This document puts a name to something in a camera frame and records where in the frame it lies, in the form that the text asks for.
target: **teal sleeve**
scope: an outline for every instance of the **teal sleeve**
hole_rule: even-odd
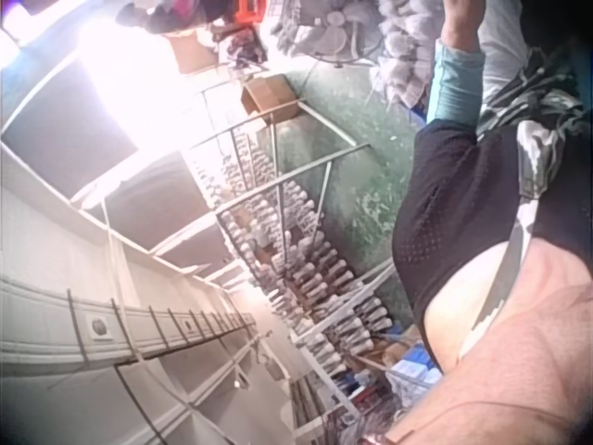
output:
[[[486,56],[447,48],[436,42],[435,77],[430,92],[426,123],[435,119],[473,128],[482,106],[482,77]]]

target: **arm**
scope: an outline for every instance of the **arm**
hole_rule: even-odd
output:
[[[482,106],[485,56],[477,30],[484,18],[482,0],[445,2],[446,20],[436,43],[427,123],[453,121],[475,128]]]

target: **metal bar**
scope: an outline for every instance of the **metal bar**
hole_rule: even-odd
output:
[[[229,326],[227,326],[227,324],[224,322],[224,319],[222,318],[221,314],[216,313],[214,315],[214,318],[216,320],[216,323],[218,323],[219,326],[221,327],[222,332],[225,332],[229,328]]]
[[[237,243],[234,240],[233,236],[231,235],[231,232],[229,232],[229,229],[227,228],[226,224],[222,220],[221,213],[217,213],[216,214],[216,219],[219,221],[219,226],[222,228],[222,230],[224,231],[224,233],[229,237],[229,241],[231,241],[231,244],[233,245],[233,248],[236,250],[237,255],[246,264],[247,268],[249,269],[249,271],[251,272],[251,274],[254,276],[254,278],[257,278],[258,276],[256,275],[256,271],[253,269],[253,267],[251,267],[251,264],[249,264],[249,262],[247,262],[247,259],[243,255],[243,252],[237,246]]]
[[[389,260],[385,260],[382,263],[374,266],[372,269],[370,269],[367,273],[365,273],[363,276],[357,278],[356,280],[350,282],[347,284],[346,289],[355,289],[356,285],[358,283],[362,283],[364,282],[364,280],[371,278],[372,276],[377,275],[378,273],[380,273],[385,267],[388,267],[389,264],[393,264],[393,260],[389,259]]]
[[[111,299],[111,306],[113,306],[113,311],[115,312],[115,318],[118,319],[118,323],[120,324],[121,332],[123,332],[123,336],[126,339],[126,343],[128,343],[128,348],[130,348],[130,352],[134,354],[132,342],[130,341],[130,336],[128,335],[128,331],[126,327],[123,325],[123,320],[121,320],[120,312],[118,311],[118,306],[115,304],[115,300]]]
[[[204,317],[204,320],[206,320],[206,324],[208,325],[208,329],[210,330],[210,332],[212,333],[213,336],[216,336],[216,333],[214,332],[214,328],[212,327],[212,324],[210,323],[208,317],[206,316],[206,313],[204,311],[202,311],[202,316]]]
[[[232,316],[232,314],[230,314],[230,313],[225,313],[224,315],[226,316],[227,321],[231,325],[231,328],[235,329],[236,326],[234,325],[234,316]]]
[[[325,329],[330,327],[333,324],[336,324],[340,320],[342,320],[347,312],[350,309],[353,309],[357,304],[362,302],[365,298],[369,297],[372,292],[380,286],[382,283],[385,282],[389,276],[391,276],[396,271],[396,266],[391,264],[388,266],[384,271],[379,273],[379,275],[372,280],[368,285],[360,289],[354,297],[352,297],[349,301],[342,304],[337,310],[330,313],[327,317],[321,320],[319,323],[315,324],[309,331],[305,332],[304,334],[298,336],[296,338],[295,344],[300,346],[304,339],[310,336],[314,336],[323,332]]]
[[[189,147],[188,149],[191,150],[192,148],[196,148],[198,146],[201,146],[201,145],[205,144],[206,142],[211,141],[215,137],[219,137],[222,134],[228,133],[228,132],[234,130],[235,128],[239,128],[239,127],[245,125],[246,123],[250,123],[252,121],[256,121],[257,119],[265,118],[266,116],[272,114],[274,111],[278,111],[280,109],[283,109],[283,108],[286,108],[286,107],[291,107],[293,105],[299,104],[303,100],[304,99],[291,100],[290,102],[286,102],[285,104],[282,104],[282,105],[279,105],[277,107],[273,107],[273,108],[267,109],[267,110],[262,111],[261,113],[258,113],[256,115],[249,116],[247,119],[245,119],[243,121],[234,123],[233,125],[229,125],[224,130],[220,130],[219,132],[216,132],[214,134],[211,134],[210,136],[206,137],[205,139],[202,139],[200,142],[198,142],[197,144]]]
[[[212,132],[216,132],[216,127],[214,126],[214,120],[212,119],[212,115],[210,114],[210,107],[208,106],[208,100],[206,99],[206,95],[202,92],[202,99],[204,100],[204,107],[206,107],[206,114],[208,114],[208,120],[210,121],[210,127],[212,127]],[[216,138],[216,145],[219,146],[219,152],[221,156],[224,156],[222,152],[221,140],[219,137]]]
[[[308,172],[309,170],[313,170],[314,168],[319,167],[320,165],[326,164],[327,162],[329,162],[331,160],[343,158],[344,156],[350,155],[356,151],[362,150],[363,148],[368,148],[370,146],[371,146],[370,144],[362,144],[359,146],[353,146],[351,148],[346,148],[346,149],[340,150],[336,153],[332,153],[331,155],[325,156],[321,159],[314,160],[313,162],[311,162],[307,165],[299,167],[289,173],[283,174],[279,178],[276,178],[272,181],[268,181],[266,184],[260,185],[259,187],[249,190],[247,193],[245,193],[244,195],[242,195],[240,197],[236,197],[234,199],[231,199],[228,202],[225,202],[224,204],[219,206],[216,210],[214,210],[214,213],[216,213],[217,215],[221,215],[225,211],[228,211],[228,210],[232,209],[233,207],[238,206],[242,202],[245,202],[248,199],[251,199],[252,197],[256,197],[257,195],[261,195],[262,193],[272,190],[278,184],[283,184],[283,183],[290,181],[291,179],[297,177],[299,174]]]
[[[177,326],[177,330],[179,331],[179,333],[182,335],[183,339],[185,340],[185,343],[189,343],[189,340],[187,339],[187,337],[185,336],[184,331],[182,330],[182,327],[179,326],[179,323],[177,323],[177,319],[175,318],[175,315],[173,315],[173,312],[171,311],[170,308],[167,308],[167,312],[170,315],[170,318],[172,319],[172,321],[175,323],[175,325]]]
[[[322,382],[325,384],[325,386],[328,387],[330,391],[332,391],[332,393],[335,395],[335,397],[340,401],[340,403],[342,403],[344,408],[346,408],[347,411],[351,415],[353,415],[355,418],[359,418],[360,411],[357,409],[356,406],[354,406],[354,403],[352,403],[352,400],[350,400],[347,397],[347,395],[344,394],[342,392],[342,390],[337,387],[334,380],[329,376],[329,374],[327,374],[325,372],[325,370],[319,364],[319,362],[317,362],[317,360],[315,360],[315,357],[313,356],[313,354],[311,354],[307,348],[299,348],[299,350],[303,354],[303,357],[305,357],[305,360],[307,360],[307,362],[309,362],[309,364],[311,365],[311,368],[313,368],[313,371],[315,371],[315,373],[319,376],[319,378],[322,380]]]
[[[253,150],[251,149],[251,139],[249,139],[249,134],[244,133],[245,139],[247,140],[247,153],[249,155],[249,165],[251,167],[251,177],[253,178],[253,186],[258,186],[258,178],[256,177],[256,168],[253,164]]]
[[[74,299],[72,298],[72,293],[70,292],[70,289],[68,289],[66,294],[68,296],[68,305],[70,309],[70,316],[72,317],[72,325],[74,326],[74,335],[76,336],[78,347],[81,349],[82,360],[85,364],[88,364],[89,356],[86,354],[84,343],[82,343],[81,327],[78,326],[78,320],[76,319],[76,311],[74,310]]]
[[[145,419],[148,426],[150,426],[150,429],[152,429],[152,432],[155,433],[155,436],[158,438],[158,440],[160,440],[160,443],[162,443],[163,445],[167,445],[167,441],[165,440],[165,438],[163,438],[162,434],[160,433],[160,431],[158,431],[157,427],[155,426],[155,424],[153,424],[152,420],[150,420],[150,417],[148,417],[148,414],[146,413],[145,409],[140,404],[140,401],[138,399],[136,399],[136,396],[134,395],[132,389],[128,385],[128,382],[126,382],[126,379],[123,378],[123,375],[121,374],[119,367],[116,365],[116,366],[113,366],[113,369],[115,370],[115,374],[118,375],[118,378],[120,379],[120,382],[123,385],[123,388],[128,393],[128,396],[130,396],[130,399],[132,399],[132,403],[135,405],[135,407],[138,410],[138,412],[140,413],[140,415],[142,415],[142,417]]]
[[[298,106],[303,111],[306,111],[310,116],[312,116],[313,118],[315,118],[316,120],[321,122],[323,125],[325,125],[327,128],[332,130],[334,133],[336,133],[338,136],[340,136],[346,142],[348,142],[351,146],[357,145],[356,139],[354,139],[352,136],[350,136],[348,133],[346,133],[344,130],[342,130],[340,127],[338,127],[335,123],[333,123],[332,121],[327,119],[325,116],[323,116],[319,111],[317,111],[317,110],[311,108],[309,105],[303,104],[303,103],[299,103]]]
[[[157,330],[158,333],[160,334],[160,337],[163,340],[163,343],[165,343],[165,348],[169,349],[169,343],[167,342],[167,339],[165,338],[162,329],[160,328],[160,324],[158,324],[158,320],[157,320],[157,316],[155,315],[155,312],[152,310],[152,306],[148,306],[148,310],[150,311],[150,315],[152,316],[153,321],[155,322],[155,325],[157,326]]]
[[[276,122],[273,113],[270,115],[270,139],[271,153],[274,162],[274,177],[278,178],[278,139],[276,133]],[[288,249],[286,248],[286,235],[284,234],[284,190],[282,183],[276,185],[276,200],[278,201],[278,216],[280,218],[280,231],[282,237],[282,252],[284,255],[284,264],[288,263]]]
[[[376,363],[376,362],[373,362],[371,360],[365,359],[364,357],[360,357],[359,355],[350,355],[350,357],[352,357],[352,358],[354,358],[354,359],[356,359],[356,360],[358,360],[360,362],[363,362],[365,364],[368,364],[369,366],[371,366],[371,367],[373,367],[375,369],[378,369],[378,370],[383,371],[385,373],[394,375],[397,378],[401,378],[402,380],[405,380],[408,383],[412,383],[413,385],[416,385],[418,387],[422,387],[422,388],[430,388],[431,387],[431,385],[423,382],[422,380],[418,380],[417,378],[412,378],[412,377],[410,377],[408,375],[399,373],[398,371],[394,371],[394,370],[392,370],[390,368],[387,368],[386,366],[383,366],[380,363]]]
[[[315,236],[317,236],[317,231],[319,230],[319,221],[322,217],[323,203],[325,202],[325,194],[327,192],[327,185],[330,182],[330,176],[332,175],[333,165],[334,163],[331,160],[327,164],[325,164],[325,175],[323,176],[322,193],[319,196],[317,215],[315,215],[315,228],[313,229],[313,239],[311,240],[311,248],[309,250],[309,253],[312,253],[313,249],[315,248]]]
[[[241,161],[241,156],[239,155],[239,148],[237,147],[237,140],[234,137],[234,131],[231,130],[229,134],[231,135],[234,157],[237,159],[237,165],[239,166],[239,171],[241,172],[241,177],[243,178],[243,184],[245,184],[245,190],[249,190],[249,183],[247,182],[247,178],[245,176],[245,170],[243,170],[243,162]]]
[[[282,252],[284,254],[284,265],[288,263],[288,248],[286,247],[286,233],[284,232],[284,189],[278,184],[278,211],[280,212],[280,231],[282,232]]]
[[[191,315],[192,319],[194,320],[194,324],[196,324],[197,330],[200,331],[200,336],[202,338],[206,338],[206,336],[204,335],[204,331],[202,330],[202,326],[200,326],[200,323],[197,322],[197,318],[191,309],[189,310],[189,314]]]

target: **skin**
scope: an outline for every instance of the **skin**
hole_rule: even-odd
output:
[[[446,0],[444,45],[479,50],[484,0]],[[511,297],[459,360],[508,243],[470,261],[424,321],[446,375],[387,433],[402,445],[563,444],[593,394],[593,281],[572,253],[534,239]]]

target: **fan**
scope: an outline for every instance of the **fan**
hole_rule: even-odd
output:
[[[374,52],[383,35],[373,0],[300,0],[296,52],[331,63],[351,63]]]

